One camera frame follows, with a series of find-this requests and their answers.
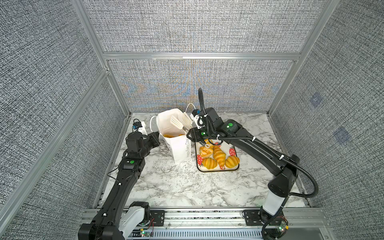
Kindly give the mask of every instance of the gray fabric wall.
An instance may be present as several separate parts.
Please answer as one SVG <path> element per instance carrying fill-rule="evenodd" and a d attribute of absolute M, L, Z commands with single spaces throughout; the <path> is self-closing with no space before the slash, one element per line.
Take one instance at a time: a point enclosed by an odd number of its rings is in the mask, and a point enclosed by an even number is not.
<path fill-rule="evenodd" d="M 217 111 L 268 110 L 292 66 L 291 60 L 110 60 L 111 69 L 133 112 L 185 110 L 206 106 Z"/>
<path fill-rule="evenodd" d="M 342 0 L 272 116 L 339 240 L 384 235 L 383 29 L 383 1 Z"/>
<path fill-rule="evenodd" d="M 74 239 L 84 209 L 92 208 L 124 118 L 104 80 L 1 239 Z"/>
<path fill-rule="evenodd" d="M 84 0 L 104 51 L 300 52 L 326 0 Z"/>
<path fill-rule="evenodd" d="M 1 207 L 102 68 L 70 0 L 0 13 Z"/>

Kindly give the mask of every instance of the strawberry print tray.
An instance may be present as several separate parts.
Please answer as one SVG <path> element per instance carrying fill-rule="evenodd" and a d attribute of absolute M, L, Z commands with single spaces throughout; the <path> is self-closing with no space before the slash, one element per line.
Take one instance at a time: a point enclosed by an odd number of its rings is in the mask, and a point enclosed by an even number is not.
<path fill-rule="evenodd" d="M 211 140 L 213 143 L 217 143 L 218 141 L 216 139 Z M 202 147 L 201 143 L 196 142 L 195 143 L 195 150 L 196 150 L 196 166 L 197 169 L 201 172 L 219 172 L 219 171 L 235 171 L 239 169 L 240 164 L 237 164 L 236 166 L 232 168 L 228 168 L 226 165 L 223 167 L 220 167 L 218 164 L 215 168 L 207 169 L 203 165 L 204 158 L 200 156 L 200 147 Z M 220 146 L 220 149 L 226 154 L 225 159 L 227 159 L 229 156 L 237 156 L 236 149 L 233 145 L 228 144 L 226 142 L 223 142 Z"/>

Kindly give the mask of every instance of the blue mark on wall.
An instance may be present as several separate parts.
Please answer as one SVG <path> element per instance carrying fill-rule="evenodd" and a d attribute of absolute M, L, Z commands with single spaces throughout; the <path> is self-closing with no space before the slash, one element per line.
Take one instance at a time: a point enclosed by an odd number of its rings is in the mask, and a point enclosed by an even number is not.
<path fill-rule="evenodd" d="M 312 105 L 316 108 L 320 105 L 322 102 L 323 98 L 321 97 L 319 92 L 315 92 L 314 95 L 311 97 L 310 102 Z"/>
<path fill-rule="evenodd" d="M 340 145 L 348 142 L 351 139 L 351 135 L 344 127 L 339 127 L 333 132 L 333 136 Z"/>

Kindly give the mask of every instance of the tray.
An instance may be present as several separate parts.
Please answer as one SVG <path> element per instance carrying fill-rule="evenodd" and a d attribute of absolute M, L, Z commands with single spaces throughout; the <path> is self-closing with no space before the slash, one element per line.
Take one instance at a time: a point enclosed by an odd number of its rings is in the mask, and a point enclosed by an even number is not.
<path fill-rule="evenodd" d="M 213 143 L 217 143 L 218 141 L 217 141 L 216 139 L 214 139 L 214 140 L 211 140 L 211 142 L 213 142 Z M 195 150 L 196 150 L 196 153 L 195 153 L 196 157 L 195 157 L 195 158 L 196 158 L 196 167 L 197 167 L 197 169 L 198 169 L 199 171 L 201 171 L 201 172 L 221 172 L 221 171 L 236 171 L 237 169 L 239 169 L 240 164 L 236 165 L 236 166 L 233 167 L 233 168 L 227 168 L 227 167 L 224 165 L 224 169 L 221 169 L 220 166 L 217 165 L 217 166 L 216 166 L 215 168 L 213 168 L 213 169 L 207 169 L 206 167 L 204 167 L 204 166 L 202 165 L 201 161 L 198 160 L 198 156 L 200 156 L 200 155 L 199 155 L 199 154 L 200 154 L 200 147 L 202 147 L 201 143 L 196 142 L 196 143 L 195 143 Z M 226 158 L 228 158 L 228 157 L 230 156 L 230 153 L 229 153 L 230 150 L 231 150 L 232 155 L 233 155 L 233 153 L 234 153 L 234 156 L 237 157 L 236 149 L 235 149 L 235 147 L 234 147 L 233 145 L 228 144 L 228 143 L 226 143 L 226 142 L 223 142 L 223 143 L 221 144 L 221 147 L 220 147 L 220 148 L 221 148 L 221 150 L 222 150 L 223 152 L 225 152 L 225 154 L 227 155 Z"/>

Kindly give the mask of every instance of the pastry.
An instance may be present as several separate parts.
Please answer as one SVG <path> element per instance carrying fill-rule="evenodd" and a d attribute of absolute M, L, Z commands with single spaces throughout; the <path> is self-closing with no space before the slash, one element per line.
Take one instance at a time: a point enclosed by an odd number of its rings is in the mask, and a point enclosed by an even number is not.
<path fill-rule="evenodd" d="M 214 147 L 214 159 L 218 163 L 219 166 L 223 167 L 225 164 L 225 157 L 226 154 L 223 152 L 220 147 L 215 146 Z"/>
<path fill-rule="evenodd" d="M 202 158 L 206 158 L 206 157 L 209 157 L 212 155 L 212 153 L 214 152 L 214 150 L 210 147 L 200 147 L 200 156 Z"/>
<path fill-rule="evenodd" d="M 214 145 L 208 141 L 208 139 L 205 139 L 204 142 L 209 145 L 210 148 L 213 148 Z"/>
<path fill-rule="evenodd" d="M 203 160 L 203 166 L 207 169 L 213 169 L 217 166 L 217 162 L 213 158 L 204 158 Z"/>
<path fill-rule="evenodd" d="M 238 157 L 236 157 L 236 156 L 229 156 L 225 160 L 225 166 L 227 168 L 233 168 L 233 167 L 235 167 L 239 163 L 240 163 L 240 159 Z"/>

